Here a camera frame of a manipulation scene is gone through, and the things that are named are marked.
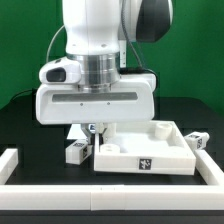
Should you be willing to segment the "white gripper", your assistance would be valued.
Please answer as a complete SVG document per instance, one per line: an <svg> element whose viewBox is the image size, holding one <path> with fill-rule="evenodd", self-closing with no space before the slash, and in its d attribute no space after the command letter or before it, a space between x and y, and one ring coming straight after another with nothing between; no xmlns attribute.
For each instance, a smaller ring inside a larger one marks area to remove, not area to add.
<svg viewBox="0 0 224 224"><path fill-rule="evenodd" d="M100 123L104 135L108 123L148 121L154 117L154 74L123 75L108 92L83 93L74 85L42 84L36 95L36 117L41 124L81 124L88 144L89 124Z"/></svg>

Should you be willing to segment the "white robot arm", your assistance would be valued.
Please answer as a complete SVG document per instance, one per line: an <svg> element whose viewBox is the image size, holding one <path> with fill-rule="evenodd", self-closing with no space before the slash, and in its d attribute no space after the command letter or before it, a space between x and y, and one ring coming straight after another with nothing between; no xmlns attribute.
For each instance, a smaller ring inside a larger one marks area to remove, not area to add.
<svg viewBox="0 0 224 224"><path fill-rule="evenodd" d="M173 19L171 0L62 0L66 56L39 72L42 124L143 122L154 117L156 75L123 69L122 41L156 42Z"/></svg>

